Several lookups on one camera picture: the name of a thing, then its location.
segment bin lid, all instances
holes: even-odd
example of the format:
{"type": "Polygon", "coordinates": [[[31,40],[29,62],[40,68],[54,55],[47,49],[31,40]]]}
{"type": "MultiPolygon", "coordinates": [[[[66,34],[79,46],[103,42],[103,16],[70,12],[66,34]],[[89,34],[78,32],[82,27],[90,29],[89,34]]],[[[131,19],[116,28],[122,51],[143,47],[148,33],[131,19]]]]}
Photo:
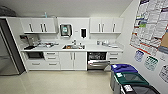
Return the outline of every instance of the bin lid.
{"type": "Polygon", "coordinates": [[[139,74],[133,72],[114,73],[115,79],[120,84],[145,84],[149,83],[139,74]]]}
{"type": "Polygon", "coordinates": [[[124,94],[160,94],[153,86],[151,85],[142,85],[142,84],[123,84],[122,92],[124,94]]]}
{"type": "Polygon", "coordinates": [[[111,70],[117,72],[138,72],[133,66],[129,64],[115,64],[111,65],[111,70]]]}

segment recycling bin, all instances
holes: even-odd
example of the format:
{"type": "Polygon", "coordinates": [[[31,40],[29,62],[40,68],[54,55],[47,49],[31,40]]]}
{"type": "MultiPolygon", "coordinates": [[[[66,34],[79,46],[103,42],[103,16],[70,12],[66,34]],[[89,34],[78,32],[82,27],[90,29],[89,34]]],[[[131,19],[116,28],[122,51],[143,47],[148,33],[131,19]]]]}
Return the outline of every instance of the recycling bin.
{"type": "Polygon", "coordinates": [[[143,84],[123,84],[120,94],[160,94],[153,86],[143,84]]]}
{"type": "Polygon", "coordinates": [[[114,91],[114,73],[118,72],[135,72],[138,73],[138,71],[131,65],[128,64],[115,64],[111,65],[111,81],[110,86],[111,89],[114,91]]]}
{"type": "Polygon", "coordinates": [[[121,87],[124,84],[149,85],[149,83],[139,74],[133,72],[114,73],[114,94],[121,94],[121,87]]]}

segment sink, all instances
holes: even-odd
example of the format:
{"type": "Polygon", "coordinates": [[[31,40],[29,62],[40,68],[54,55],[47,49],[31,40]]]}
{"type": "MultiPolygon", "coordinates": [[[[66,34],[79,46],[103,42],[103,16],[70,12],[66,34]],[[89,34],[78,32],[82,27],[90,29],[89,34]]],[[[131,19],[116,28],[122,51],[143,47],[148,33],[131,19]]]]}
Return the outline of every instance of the sink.
{"type": "Polygon", "coordinates": [[[85,45],[65,45],[62,49],[85,49],[85,45]]]}

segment floor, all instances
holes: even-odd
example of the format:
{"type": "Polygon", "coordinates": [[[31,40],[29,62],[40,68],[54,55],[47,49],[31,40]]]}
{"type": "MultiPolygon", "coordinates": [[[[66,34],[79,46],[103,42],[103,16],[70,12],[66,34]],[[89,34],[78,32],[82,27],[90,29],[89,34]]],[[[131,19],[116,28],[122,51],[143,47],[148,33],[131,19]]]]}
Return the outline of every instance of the floor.
{"type": "Polygon", "coordinates": [[[29,71],[0,76],[0,94],[113,94],[110,72],[29,71]]]}

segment poster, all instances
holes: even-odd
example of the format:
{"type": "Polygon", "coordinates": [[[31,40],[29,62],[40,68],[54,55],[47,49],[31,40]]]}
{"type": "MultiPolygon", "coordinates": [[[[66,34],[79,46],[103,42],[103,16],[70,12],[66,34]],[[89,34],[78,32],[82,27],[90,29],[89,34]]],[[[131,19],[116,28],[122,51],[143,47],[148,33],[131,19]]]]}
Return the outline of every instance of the poster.
{"type": "Polygon", "coordinates": [[[144,55],[144,53],[142,51],[138,50],[138,51],[136,51],[134,58],[136,61],[141,62],[143,55],[144,55]]]}
{"type": "Polygon", "coordinates": [[[163,66],[159,76],[168,83],[168,65],[163,66]]]}
{"type": "Polygon", "coordinates": [[[154,57],[148,56],[145,61],[145,67],[148,70],[154,71],[156,68],[156,65],[158,63],[158,60],[154,57]]]}

